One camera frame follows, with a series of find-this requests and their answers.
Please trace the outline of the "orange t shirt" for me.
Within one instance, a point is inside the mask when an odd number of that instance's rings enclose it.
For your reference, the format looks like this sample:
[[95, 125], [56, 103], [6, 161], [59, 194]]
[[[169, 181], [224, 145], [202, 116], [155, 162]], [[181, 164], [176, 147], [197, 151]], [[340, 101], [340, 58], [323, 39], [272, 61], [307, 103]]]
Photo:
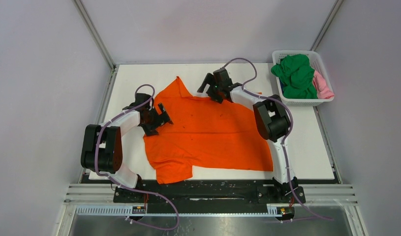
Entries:
[[155, 98], [171, 123], [145, 136], [145, 152], [160, 184], [189, 179], [193, 167], [272, 171], [270, 148], [252, 110], [229, 101], [193, 96], [177, 77]]

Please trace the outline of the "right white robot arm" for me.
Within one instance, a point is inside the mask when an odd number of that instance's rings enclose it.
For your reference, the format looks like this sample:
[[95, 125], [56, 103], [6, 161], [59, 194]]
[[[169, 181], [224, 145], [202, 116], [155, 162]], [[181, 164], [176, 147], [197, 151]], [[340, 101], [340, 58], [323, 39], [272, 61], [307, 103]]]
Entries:
[[289, 110], [280, 97], [276, 94], [265, 97], [246, 90], [242, 84], [232, 82], [225, 68], [207, 73], [197, 91], [205, 92], [215, 102], [227, 100], [253, 111], [258, 133], [267, 141], [272, 155], [275, 199], [282, 203], [291, 199], [298, 183], [287, 150], [291, 130]]

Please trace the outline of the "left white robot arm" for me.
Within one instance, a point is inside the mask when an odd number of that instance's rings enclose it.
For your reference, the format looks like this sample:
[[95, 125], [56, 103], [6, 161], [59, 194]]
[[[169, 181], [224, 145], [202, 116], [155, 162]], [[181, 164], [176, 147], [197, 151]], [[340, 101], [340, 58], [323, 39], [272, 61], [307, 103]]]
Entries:
[[155, 106], [151, 95], [136, 93], [135, 101], [114, 118], [85, 128], [81, 166], [112, 178], [119, 187], [126, 188], [125, 195], [132, 202], [138, 202], [144, 197], [144, 189], [137, 184], [140, 176], [123, 163], [122, 137], [135, 127], [141, 127], [146, 136], [158, 135], [159, 127], [172, 123], [163, 104]]

